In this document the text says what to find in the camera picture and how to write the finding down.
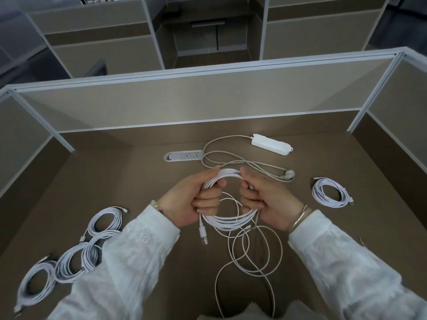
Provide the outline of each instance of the cable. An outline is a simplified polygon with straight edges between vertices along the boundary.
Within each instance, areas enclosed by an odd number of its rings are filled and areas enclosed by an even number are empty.
[[[207,189],[207,188],[211,188],[219,179],[223,178],[223,177],[237,177],[240,179],[243,179],[243,177],[240,175],[240,172],[238,170],[235,170],[233,168],[224,168],[221,169],[220,172],[218,173],[218,175],[210,180],[208,180],[204,185],[203,185],[203,189]],[[218,272],[218,274],[216,275],[216,279],[215,279],[215,298],[216,298],[216,304],[218,305],[218,309],[220,310],[221,316],[224,317],[224,314],[222,312],[221,309],[221,305],[220,305],[220,301],[218,298],[218,291],[217,291],[217,283],[218,283],[218,279],[219,276],[222,272],[222,270],[231,264],[235,264],[238,269],[240,269],[243,273],[248,274],[250,276],[254,276],[254,277],[263,277],[266,281],[267,284],[270,288],[271,291],[271,296],[272,296],[272,317],[274,317],[274,313],[275,313],[275,297],[274,297],[274,291],[273,288],[271,286],[270,281],[268,280],[267,276],[272,274],[280,265],[280,262],[282,261],[282,257],[283,257],[283,247],[282,247],[282,242],[279,238],[279,236],[277,235],[277,233],[267,227],[267,226],[258,226],[257,225],[257,221],[258,221],[258,210],[250,210],[247,214],[241,215],[240,214],[240,207],[242,206],[242,204],[237,201],[231,194],[227,193],[227,192],[222,192],[224,194],[226,194],[228,196],[228,198],[223,198],[220,200],[224,201],[224,200],[233,200],[236,204],[237,207],[237,215],[235,217],[217,217],[217,216],[205,216],[202,214],[199,214],[199,231],[200,231],[200,237],[202,238],[202,242],[207,244],[207,236],[206,236],[206,229],[205,226],[203,226],[203,222],[202,220],[205,220],[208,224],[210,224],[211,226],[214,227],[214,229],[222,236],[227,237],[227,247],[228,247],[228,253],[230,254],[230,258],[232,259],[231,262],[228,262],[227,264],[225,264],[220,271]],[[276,238],[279,240],[280,243],[280,259],[277,263],[277,265],[269,272],[265,272],[265,269],[267,268],[269,262],[270,262],[270,247],[268,245],[267,239],[263,233],[263,231],[261,230],[262,228],[266,228],[269,231],[272,231]],[[266,247],[267,247],[267,261],[264,264],[264,266],[262,267],[258,267],[253,261],[252,259],[248,256],[248,251],[249,251],[249,247],[250,247],[250,240],[249,240],[249,236],[248,236],[248,232],[251,230],[257,229],[260,233],[261,236],[264,240],[264,242],[266,243]],[[238,230],[238,233],[235,236],[232,236],[232,231],[234,230]],[[228,235],[225,235],[223,233],[221,233],[221,231],[228,231]],[[243,248],[243,254],[242,256],[236,257],[236,254],[234,252],[234,247],[236,244],[237,239],[241,237],[242,238],[242,248]],[[253,265],[253,267],[255,268],[254,270],[250,270],[250,269],[246,269],[244,268],[241,264],[239,264],[239,260],[241,260],[243,257],[246,257],[249,262]]]
[[[85,231],[85,234],[80,238],[80,242],[84,242],[86,237],[86,233],[89,235],[96,236],[100,232],[95,230],[95,224],[97,221],[103,216],[107,214],[114,215],[113,221],[111,224],[105,229],[105,230],[119,230],[120,226],[122,225],[122,211],[127,213],[128,210],[125,208],[122,208],[120,206],[110,206],[109,208],[106,208],[104,210],[99,211],[96,215],[93,216],[93,218],[89,221],[88,228]]]
[[[97,260],[92,258],[94,254],[92,250],[94,249],[97,241],[100,239],[109,239],[119,233],[120,231],[118,230],[104,230],[92,237],[92,239],[88,242],[82,251],[82,268],[85,271],[90,272],[94,270],[97,265]]]
[[[75,280],[77,280],[80,276],[86,273],[86,270],[83,269],[83,267],[77,273],[73,273],[70,269],[70,262],[74,254],[77,253],[79,250],[83,250],[87,245],[87,242],[81,242],[62,254],[55,266],[55,280],[57,282],[74,283]],[[98,251],[101,251],[101,247],[94,246],[89,252],[89,258],[93,264],[96,264],[98,260]]]
[[[30,268],[28,273],[24,276],[24,279],[22,280],[21,284],[18,288],[18,293],[16,295],[16,306],[14,308],[15,313],[22,312],[22,309],[27,306],[33,306],[36,303],[39,303],[42,301],[46,296],[48,296],[53,288],[56,285],[55,281],[55,265],[56,261],[45,261],[48,258],[46,256],[45,258],[41,259],[38,263],[36,263],[33,267]],[[32,279],[32,277],[40,272],[41,270],[44,270],[47,273],[47,280],[46,284],[41,290],[41,292],[30,295],[28,294],[28,283]]]
[[[202,165],[203,165],[203,166],[205,166],[205,167],[207,167],[207,168],[214,168],[214,166],[209,166],[209,165],[207,165],[203,160],[207,160],[207,161],[209,161],[209,162],[211,162],[211,163],[213,163],[213,164],[216,164],[216,165],[218,165],[218,164],[219,164],[219,165],[220,165],[220,167],[224,167],[224,166],[226,166],[226,165],[228,165],[228,164],[241,164],[241,163],[246,163],[246,164],[248,164],[250,167],[252,167],[252,168],[256,169],[257,171],[259,171],[259,172],[261,172],[261,173],[263,173],[263,174],[267,175],[268,177],[271,177],[271,178],[273,178],[273,179],[275,179],[275,180],[278,180],[278,181],[280,181],[280,182],[291,182],[291,181],[293,180],[293,177],[295,176],[295,172],[294,172],[293,170],[291,170],[291,169],[285,169],[285,168],[281,168],[281,167],[278,167],[278,166],[274,166],[274,165],[270,165],[270,164],[265,164],[265,163],[262,163],[262,162],[254,162],[254,161],[251,161],[251,160],[245,160],[243,157],[238,156],[238,155],[233,154],[233,153],[230,153],[230,152],[228,152],[228,151],[223,151],[223,150],[212,150],[212,151],[206,152],[206,147],[207,147],[207,146],[209,146],[209,145],[210,145],[211,143],[213,143],[214,141],[216,141],[216,140],[220,140],[220,139],[225,139],[225,138],[230,138],[230,137],[243,137],[243,138],[252,139],[252,137],[244,136],[244,135],[231,135],[231,136],[224,136],[224,137],[220,137],[220,138],[216,138],[216,139],[214,139],[214,140],[211,140],[210,142],[208,142],[208,143],[203,147],[202,152],[201,152],[201,153],[202,153],[202,156],[201,156],[201,163],[202,163]],[[209,159],[209,158],[207,157],[208,155],[213,154],[213,153],[223,153],[223,154],[228,154],[228,155],[231,155],[231,156],[237,157],[237,158],[238,158],[238,160],[232,160],[232,161],[230,161],[230,162],[217,162],[217,161],[211,160],[211,159]],[[281,171],[284,171],[285,173],[284,173],[284,175],[275,175],[275,174],[272,174],[272,173],[270,173],[270,172],[266,171],[266,170],[265,170],[264,168],[262,168],[260,165],[268,166],[268,167],[273,167],[273,168],[276,168],[276,169],[280,169]]]
[[[315,177],[314,179],[317,180],[317,182],[314,183],[311,189],[311,193],[317,202],[330,208],[342,208],[347,204],[353,205],[353,198],[347,193],[345,188],[343,188],[337,182],[327,177]],[[328,197],[323,191],[323,186],[325,185],[336,188],[339,192],[339,195],[341,196],[341,200],[336,201]]]

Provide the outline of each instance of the person's left hand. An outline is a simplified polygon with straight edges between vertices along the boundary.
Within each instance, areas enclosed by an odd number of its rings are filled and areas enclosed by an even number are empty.
[[[184,178],[157,201],[159,209],[179,228],[195,223],[199,219],[199,213],[216,215],[222,188],[227,184],[226,180],[221,178],[213,187],[206,190],[201,190],[201,187],[219,172],[220,167],[217,166]]]

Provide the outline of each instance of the brown desk surface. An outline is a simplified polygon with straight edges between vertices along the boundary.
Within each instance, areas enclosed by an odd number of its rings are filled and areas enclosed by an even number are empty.
[[[303,202],[321,208],[336,225],[400,272],[403,284],[427,298],[427,231],[388,183],[380,170],[351,134],[283,136],[294,151],[280,156],[251,146],[247,140],[223,141],[212,146],[296,171],[289,189]],[[25,273],[41,257],[61,253],[77,244],[91,217],[99,210],[124,206],[130,210],[124,223],[152,200],[190,173],[203,170],[199,161],[165,162],[163,155],[175,150],[201,149],[201,143],[158,145],[108,150],[77,151],[65,163],[17,235],[0,257],[0,318],[8,319],[16,290]],[[355,205],[342,209],[321,207],[312,198],[312,177],[325,176],[345,186]],[[227,188],[237,192],[237,183]],[[144,319],[195,319],[200,314],[219,316],[214,296],[218,270],[230,260],[226,240],[207,226],[209,245],[200,243],[198,226],[182,230],[166,260],[159,281],[144,305]],[[299,299],[332,318],[310,275],[281,234],[284,257],[270,276],[276,297],[276,316],[289,302]],[[271,238],[273,259],[278,244]],[[254,250],[261,243],[254,238]],[[261,263],[262,254],[256,260]],[[32,286],[43,283],[35,280]],[[40,320],[70,292],[59,284],[44,301],[29,307],[20,320]],[[240,312],[251,301],[266,313],[270,301],[262,281],[229,266],[219,281],[219,293],[228,316]]]

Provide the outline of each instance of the hand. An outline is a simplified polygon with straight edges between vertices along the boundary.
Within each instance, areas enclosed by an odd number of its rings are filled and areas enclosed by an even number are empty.
[[[225,179],[220,179],[213,187],[201,190],[202,185],[218,175],[220,167],[190,175],[171,188],[157,201],[159,209],[177,227],[188,226],[203,215],[216,215]]]
[[[269,225],[289,231],[304,209],[302,204],[281,182],[275,181],[260,172],[241,167],[240,173],[246,180],[241,181],[240,202],[243,213],[251,209],[260,209],[260,218]]]

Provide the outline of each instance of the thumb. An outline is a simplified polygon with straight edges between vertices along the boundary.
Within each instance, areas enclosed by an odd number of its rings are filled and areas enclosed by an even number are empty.
[[[240,167],[240,174],[242,177],[248,181],[249,184],[253,185],[257,190],[262,189],[264,185],[264,176],[253,170],[252,168],[247,168],[245,166]]]
[[[220,172],[220,167],[217,166],[217,167],[208,169],[207,171],[203,171],[198,174],[195,174],[195,180],[198,184],[202,185],[206,181],[217,176],[219,172]]]

